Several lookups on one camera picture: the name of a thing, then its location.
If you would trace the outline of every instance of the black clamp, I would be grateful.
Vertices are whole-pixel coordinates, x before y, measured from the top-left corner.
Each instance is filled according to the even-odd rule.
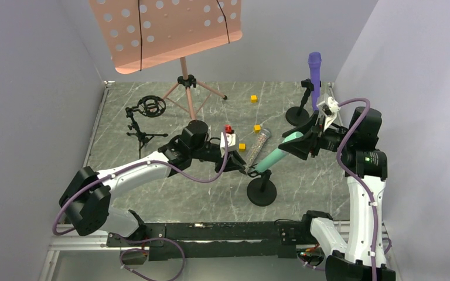
[[[282,245],[300,245],[317,243],[311,234],[311,222],[314,218],[328,218],[333,221],[329,213],[321,211],[307,211],[298,221],[284,221],[278,224],[278,234]]]
[[[194,75],[189,74],[187,79],[184,79],[183,76],[179,76],[177,78],[177,83],[183,85],[186,89],[190,88],[190,86],[196,88],[197,79],[196,77],[194,77]]]
[[[315,90],[315,85],[311,83],[311,79],[308,78],[306,80],[301,81],[301,88],[306,88],[306,92],[310,93]]]

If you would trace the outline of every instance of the round base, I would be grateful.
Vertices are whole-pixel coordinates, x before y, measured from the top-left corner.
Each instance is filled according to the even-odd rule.
[[[247,185],[247,198],[256,206],[265,207],[273,203],[277,197],[277,188],[271,181],[263,192],[260,191],[263,179],[257,178]]]
[[[296,115],[299,107],[291,107],[285,113],[285,119],[292,126],[299,126],[309,119],[309,113],[303,108],[301,114]]]

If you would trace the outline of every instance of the pink music stand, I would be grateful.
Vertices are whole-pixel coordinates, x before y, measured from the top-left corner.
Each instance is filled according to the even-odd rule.
[[[196,114],[211,93],[227,99],[226,95],[190,75],[185,57],[242,37],[241,0],[221,0],[219,3],[216,0],[89,2],[119,73],[129,74],[180,59],[182,76],[163,99],[181,107],[189,113],[192,120],[196,119]],[[185,86],[188,110],[168,97],[179,84]],[[194,111],[190,92],[190,87],[196,85],[210,91],[197,112]]]

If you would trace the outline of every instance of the marble floor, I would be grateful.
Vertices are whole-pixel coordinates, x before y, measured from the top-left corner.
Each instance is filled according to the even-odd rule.
[[[219,137],[221,126],[231,125],[240,142],[246,143],[248,148],[257,137],[253,130],[255,124],[269,128],[272,137],[258,159],[273,151],[281,143],[282,133],[292,128],[284,114],[288,108],[299,104],[304,92],[300,83],[292,82],[210,82],[208,85],[226,94],[228,100],[212,95],[197,118],[208,124],[211,136]],[[125,134],[129,124],[125,107],[136,105],[146,95],[161,97],[171,86],[172,83],[153,82],[112,84],[88,165],[100,170],[137,160],[137,139]],[[192,92],[197,109],[209,92],[199,86]],[[256,95],[258,102],[251,103],[250,95]],[[170,97],[180,105],[187,104],[182,86]],[[169,134],[167,138],[154,138],[143,148],[142,157],[180,134],[190,121],[188,113],[171,102],[167,102],[166,112],[160,117],[147,118],[137,114],[135,119],[144,132]],[[243,158],[246,154],[247,151],[241,153]],[[116,198],[113,206],[132,209],[146,222],[300,220],[307,210],[329,212],[336,220],[349,219],[349,191],[334,153],[320,151],[318,157],[308,161],[288,155],[271,170],[271,181],[277,186],[278,195],[267,207],[250,203],[246,187],[251,179],[239,172],[224,173],[209,184],[195,183],[181,175],[155,180]],[[197,160],[185,172],[201,179],[215,175],[213,164]]]

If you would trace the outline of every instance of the perforated sheet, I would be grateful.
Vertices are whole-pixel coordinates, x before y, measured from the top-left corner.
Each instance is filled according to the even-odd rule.
[[[240,0],[220,1],[221,10],[216,0],[140,0],[140,6],[137,0],[89,1],[110,48],[115,68],[122,74],[242,37]],[[141,15],[142,36],[138,13]]]

